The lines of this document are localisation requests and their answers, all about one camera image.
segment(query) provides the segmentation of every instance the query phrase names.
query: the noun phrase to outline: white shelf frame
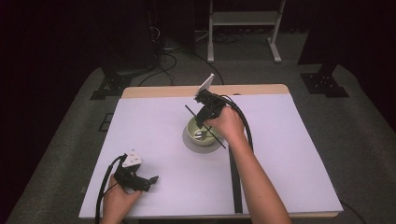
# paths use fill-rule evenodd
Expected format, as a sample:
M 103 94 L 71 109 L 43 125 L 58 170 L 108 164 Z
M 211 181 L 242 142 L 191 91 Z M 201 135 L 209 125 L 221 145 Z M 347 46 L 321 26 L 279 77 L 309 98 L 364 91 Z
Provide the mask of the white shelf frame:
M 207 43 L 207 61 L 215 61 L 213 50 L 213 26 L 223 25 L 274 25 L 272 36 L 267 38 L 268 45 L 276 63 L 281 63 L 276 47 L 276 36 L 282 20 L 286 0 L 281 0 L 278 11 L 252 11 L 252 12 L 214 12 L 213 0 L 209 5 L 209 41 Z

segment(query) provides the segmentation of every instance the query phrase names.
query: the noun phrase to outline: wooden table edge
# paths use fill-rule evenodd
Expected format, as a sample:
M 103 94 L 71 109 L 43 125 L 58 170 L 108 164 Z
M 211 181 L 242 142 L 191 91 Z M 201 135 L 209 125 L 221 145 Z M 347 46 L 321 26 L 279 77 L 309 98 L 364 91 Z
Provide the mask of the wooden table edge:
M 122 93 L 122 99 L 150 97 L 184 97 L 194 96 L 198 86 L 166 86 L 166 87 L 128 87 Z M 222 85 L 211 86 L 211 92 L 218 95 L 254 95 L 254 94 L 287 94 L 289 88 L 283 84 L 260 85 Z
M 306 213 L 289 213 L 291 218 L 334 218 L 340 212 L 306 212 Z M 201 215 L 201 216 L 166 216 L 166 217 L 128 217 L 138 219 L 223 219 L 223 218 L 250 218 L 250 214 L 230 214 L 230 215 Z

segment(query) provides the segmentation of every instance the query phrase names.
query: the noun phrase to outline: hand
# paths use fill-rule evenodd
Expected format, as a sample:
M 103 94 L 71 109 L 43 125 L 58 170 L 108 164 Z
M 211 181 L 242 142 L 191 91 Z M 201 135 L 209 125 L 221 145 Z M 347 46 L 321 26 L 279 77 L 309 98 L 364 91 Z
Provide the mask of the hand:
M 244 123 L 238 113 L 229 106 L 221 109 L 218 118 L 207 119 L 204 124 L 215 128 L 229 143 L 233 139 L 245 137 Z
M 129 194 L 117 183 L 113 175 L 108 180 L 108 187 L 111 189 L 105 194 L 103 199 L 103 218 L 101 224 L 119 224 L 129 210 L 131 210 L 132 205 L 142 195 L 143 191 L 138 190 Z

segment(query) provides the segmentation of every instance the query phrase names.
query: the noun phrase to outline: gray carpet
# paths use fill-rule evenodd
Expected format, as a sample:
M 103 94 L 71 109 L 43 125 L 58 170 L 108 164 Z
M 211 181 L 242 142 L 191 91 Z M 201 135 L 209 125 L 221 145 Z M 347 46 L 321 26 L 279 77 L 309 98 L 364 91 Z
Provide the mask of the gray carpet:
M 281 64 L 274 63 L 266 36 L 243 35 L 243 40 L 234 44 L 215 45 L 212 65 L 221 72 L 225 84 L 287 85 L 339 198 L 356 209 L 367 223 L 396 223 L 395 132 L 366 97 L 357 79 L 340 65 L 333 76 L 350 97 L 326 98 L 308 93 L 300 73 L 317 72 L 319 65 L 297 65 L 306 34 L 278 35 Z M 197 45 L 197 52 L 205 57 L 205 44 Z M 169 73 L 176 85 L 199 85 L 214 72 L 191 54 L 178 51 L 172 55 L 177 58 L 177 65 Z M 173 64 L 169 56 L 161 59 L 164 68 Z M 149 74 L 135 77 L 131 86 Z M 120 98 L 90 100 L 103 78 L 98 68 L 82 86 L 7 223 L 93 223 L 79 219 L 78 213 L 106 137 L 106 133 L 98 132 L 99 126 L 106 113 L 114 112 Z M 169 77 L 162 73 L 143 86 L 169 84 Z M 219 76 L 214 84 L 221 84 Z M 335 218 L 301 218 L 293 222 L 361 223 L 346 207 Z

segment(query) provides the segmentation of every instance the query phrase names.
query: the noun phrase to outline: white tabletop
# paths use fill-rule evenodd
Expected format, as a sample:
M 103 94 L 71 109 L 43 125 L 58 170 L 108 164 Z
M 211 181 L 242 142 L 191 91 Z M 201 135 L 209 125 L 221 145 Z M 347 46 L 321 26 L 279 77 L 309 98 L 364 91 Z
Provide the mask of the white tabletop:
M 289 93 L 237 95 L 252 132 L 255 155 L 291 217 L 333 217 L 343 210 Z M 107 166 L 134 149 L 137 174 L 159 175 L 127 217 L 234 217 L 228 150 L 198 147 L 185 134 L 192 97 L 120 99 L 79 217 L 94 218 Z M 244 215 L 248 209 L 243 200 Z

